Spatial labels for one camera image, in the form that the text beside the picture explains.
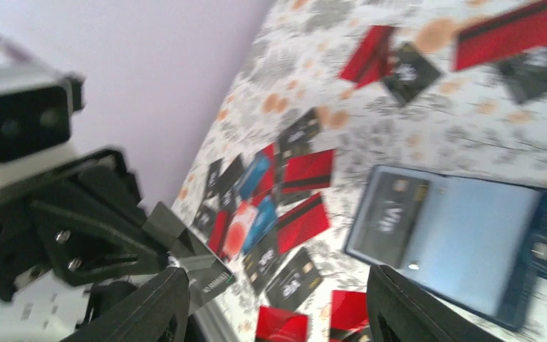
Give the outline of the blue card holder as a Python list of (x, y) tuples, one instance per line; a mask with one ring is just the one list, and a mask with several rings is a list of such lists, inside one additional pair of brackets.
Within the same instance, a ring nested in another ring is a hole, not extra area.
[(547, 279), (547, 187), (377, 165), (365, 191), (377, 170), (431, 183), (402, 265), (368, 265), (389, 266), (462, 309), (521, 328), (536, 282)]

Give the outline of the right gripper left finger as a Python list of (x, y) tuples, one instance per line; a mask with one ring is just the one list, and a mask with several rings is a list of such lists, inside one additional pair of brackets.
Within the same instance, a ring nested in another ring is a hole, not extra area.
[(189, 317), (189, 280), (167, 267), (140, 287), (126, 281), (94, 285), (85, 319), (65, 341), (183, 341)]

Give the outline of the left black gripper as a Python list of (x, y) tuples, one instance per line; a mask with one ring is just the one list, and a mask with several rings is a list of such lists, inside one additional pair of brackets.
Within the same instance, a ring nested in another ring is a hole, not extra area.
[(0, 300), (47, 271), (71, 286), (156, 274), (165, 249), (142, 229), (135, 175), (103, 148), (0, 190)]

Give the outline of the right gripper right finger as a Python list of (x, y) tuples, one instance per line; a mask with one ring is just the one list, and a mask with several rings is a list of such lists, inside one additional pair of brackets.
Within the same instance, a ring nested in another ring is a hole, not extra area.
[(370, 267), (366, 303), (373, 341), (501, 342), (386, 265)]

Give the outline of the black VIP card front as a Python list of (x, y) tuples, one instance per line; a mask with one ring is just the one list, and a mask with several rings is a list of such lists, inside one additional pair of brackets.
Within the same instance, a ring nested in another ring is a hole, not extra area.
[(189, 280), (189, 313), (223, 294), (235, 283), (228, 266), (165, 204), (154, 207), (142, 229), (169, 251)]

